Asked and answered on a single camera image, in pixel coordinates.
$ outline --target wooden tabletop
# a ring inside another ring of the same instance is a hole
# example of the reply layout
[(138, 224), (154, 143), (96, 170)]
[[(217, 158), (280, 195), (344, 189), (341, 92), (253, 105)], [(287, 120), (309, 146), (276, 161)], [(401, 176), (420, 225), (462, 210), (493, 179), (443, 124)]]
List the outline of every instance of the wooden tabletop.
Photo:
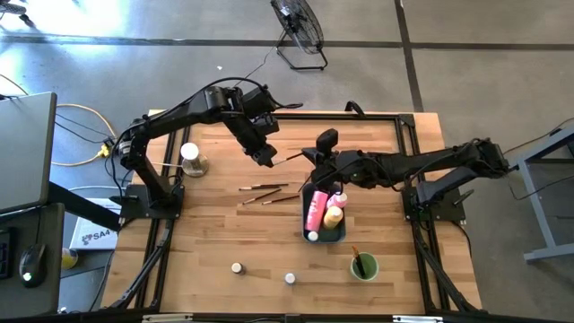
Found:
[[(414, 117), (421, 151), (444, 148), (437, 114), (418, 113)], [(339, 131), (337, 150), (398, 151), (395, 126), (385, 121), (280, 120), (281, 130), (268, 136), (268, 142), (278, 156), (287, 157), (313, 146), (317, 136), (330, 127)], [(296, 194), (312, 170), (310, 162), (296, 158), (272, 169), (257, 166), (223, 124), (192, 126), (189, 141), (199, 146), (210, 166), (204, 177), (184, 180), (184, 210), (171, 242), (162, 312), (423, 313), (411, 226), (403, 220), (398, 193), (390, 188), (346, 186), (349, 203), (345, 207), (344, 241), (309, 244), (301, 237), (299, 199), (242, 205), (265, 191), (240, 192), (238, 188), (288, 182), (288, 187), (272, 197)], [(148, 157), (152, 162), (162, 162), (166, 143), (167, 136), (150, 142)], [(116, 300), (140, 270), (149, 226), (150, 221), (137, 220), (119, 233), (103, 306)], [(452, 223), (436, 226), (446, 272), (464, 296), (480, 308), (465, 236)], [(351, 245), (377, 258), (379, 273), (373, 281), (359, 282), (351, 276)], [(231, 272), (235, 262), (247, 268), (245, 275)], [(153, 292), (156, 269), (146, 302)], [(287, 273), (295, 274), (295, 285), (284, 282)], [(432, 274), (430, 280), (433, 299), (438, 303)]]

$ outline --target black fan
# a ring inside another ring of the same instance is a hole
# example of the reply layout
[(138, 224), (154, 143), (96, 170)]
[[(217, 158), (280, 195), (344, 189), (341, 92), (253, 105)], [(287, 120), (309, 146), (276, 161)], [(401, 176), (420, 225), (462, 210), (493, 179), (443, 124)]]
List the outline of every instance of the black fan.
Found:
[(311, 7), (305, 0), (272, 0), (271, 6), (279, 18), (283, 27), (283, 34), (277, 43), (283, 42), (289, 35), (291, 39), (307, 54), (321, 54), (325, 64), (322, 66), (294, 66), (287, 57), (283, 55), (279, 47), (276, 47), (277, 54), (293, 70), (321, 70), (325, 69), (328, 62), (323, 54), (323, 31), (317, 21), (317, 17), (311, 10)]

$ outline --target paintbrush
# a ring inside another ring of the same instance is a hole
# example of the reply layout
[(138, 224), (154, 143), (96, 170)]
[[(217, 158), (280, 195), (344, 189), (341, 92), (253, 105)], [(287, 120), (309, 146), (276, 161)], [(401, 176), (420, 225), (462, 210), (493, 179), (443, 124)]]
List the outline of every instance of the paintbrush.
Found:
[(263, 194), (262, 196), (257, 196), (257, 197), (250, 198), (249, 200), (243, 202), (242, 204), (245, 205), (245, 204), (247, 204), (247, 203), (251, 203), (251, 202), (253, 202), (253, 201), (257, 201), (258, 199), (261, 199), (261, 198), (263, 198), (263, 197), (265, 197), (265, 196), (270, 196), (270, 195), (272, 195), (272, 194), (274, 194), (274, 193), (277, 193), (277, 192), (279, 192), (280, 190), (281, 190), (280, 188), (277, 188), (277, 189), (275, 189), (275, 190), (273, 190), (273, 191), (271, 191), (271, 192), (269, 192), (269, 193)]
[(291, 156), (291, 157), (287, 157), (287, 158), (285, 158), (285, 159), (282, 160), (282, 161), (276, 162), (276, 163), (274, 164), (274, 166), (277, 166), (277, 165), (279, 165), (280, 163), (284, 163), (284, 162), (290, 161), (290, 160), (292, 160), (293, 158), (297, 158), (297, 157), (301, 156), (302, 154), (303, 154), (303, 153), (294, 154), (294, 155)]
[(267, 189), (267, 188), (278, 188), (281, 186), (288, 186), (289, 183), (278, 183), (278, 184), (256, 184), (251, 185), (250, 187), (246, 188), (239, 188), (239, 190), (253, 190), (253, 189)]
[(355, 255), (355, 261), (357, 262), (357, 268), (359, 268), (359, 274), (361, 274), (361, 278), (365, 278), (365, 267), (362, 265), (361, 257), (359, 256), (359, 250), (357, 250), (357, 247), (352, 246), (352, 253)]
[(281, 202), (281, 201), (285, 201), (285, 200), (293, 199), (293, 198), (297, 198), (297, 197), (299, 197), (299, 195), (296, 195), (296, 196), (287, 196), (287, 197), (283, 197), (283, 198), (277, 198), (277, 199), (275, 199), (275, 200), (265, 201), (265, 202), (263, 202), (261, 205), (268, 205), (268, 204), (272, 204), (272, 203), (275, 203), (275, 202)]

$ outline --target fan stand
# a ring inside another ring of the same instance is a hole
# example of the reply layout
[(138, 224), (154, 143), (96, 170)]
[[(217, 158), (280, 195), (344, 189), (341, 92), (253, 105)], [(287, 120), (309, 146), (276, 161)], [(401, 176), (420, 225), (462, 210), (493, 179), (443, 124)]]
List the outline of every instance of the fan stand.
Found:
[[(277, 42), (277, 44), (281, 44), (285, 40), (285, 37), (287, 37), (287, 33), (283, 33), (283, 36)], [(289, 59), (287, 59), (287, 57), (285, 57), (285, 55), (281, 52), (281, 50), (279, 49), (279, 46), (276, 46), (275, 50), (277, 51), (277, 55), (279, 55), (285, 61), (285, 63), (287, 63), (287, 65), (289, 65), (289, 68), (292, 70), (295, 70), (295, 71), (312, 71), (312, 70), (323, 71), (325, 69), (325, 67), (329, 64), (329, 62), (327, 62), (327, 60), (326, 60), (325, 54), (323, 54), (323, 49), (320, 49), (318, 52), (319, 52), (319, 54), (321, 54), (321, 57), (323, 57), (323, 61), (325, 62), (324, 65), (322, 65), (322, 66), (303, 66), (303, 67), (297, 67), (297, 66), (293, 65), (289, 61)]]

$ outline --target gray floor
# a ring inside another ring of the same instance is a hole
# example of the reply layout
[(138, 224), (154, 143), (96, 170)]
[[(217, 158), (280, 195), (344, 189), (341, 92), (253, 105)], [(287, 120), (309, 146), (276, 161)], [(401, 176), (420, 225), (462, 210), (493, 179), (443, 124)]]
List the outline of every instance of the gray floor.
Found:
[[(275, 40), (280, 27), (265, 0), (29, 0), (37, 29), (6, 15), (4, 33), (166, 39)], [(400, 41), (393, 0), (309, 0), (327, 40)], [(571, 43), (574, 3), (568, 0), (403, 1), (411, 41)], [(243, 75), (267, 47), (138, 47), (0, 43), (0, 71), (29, 92), (54, 91), (59, 102), (96, 108), (120, 130), (148, 109), (169, 108), (214, 79)], [(295, 73), (275, 54), (254, 74), (277, 100), (307, 109), (340, 110), (355, 100), (366, 110), (413, 111), (403, 50), (326, 48), (323, 73)], [(296, 48), (290, 57), (312, 61)], [(572, 51), (414, 50), (425, 111), (438, 112), (447, 144), (490, 137), (503, 149), (543, 134), (574, 115)], [(0, 82), (0, 89), (8, 85)], [(105, 130), (74, 109), (71, 118)], [(97, 145), (57, 130), (54, 161), (91, 157)], [(111, 185), (103, 161), (52, 167), (67, 187)], [(525, 264), (522, 254), (544, 246), (527, 200), (517, 202), (505, 180), (476, 180), (465, 201), (467, 230), (483, 306), (490, 312), (544, 319), (574, 318), (574, 257)], [(108, 196), (113, 191), (82, 191)], [(66, 221), (70, 239), (74, 220)], [(107, 255), (87, 256), (84, 269)], [(101, 269), (65, 278), (60, 303), (87, 310)], [(82, 292), (84, 298), (77, 297)]]

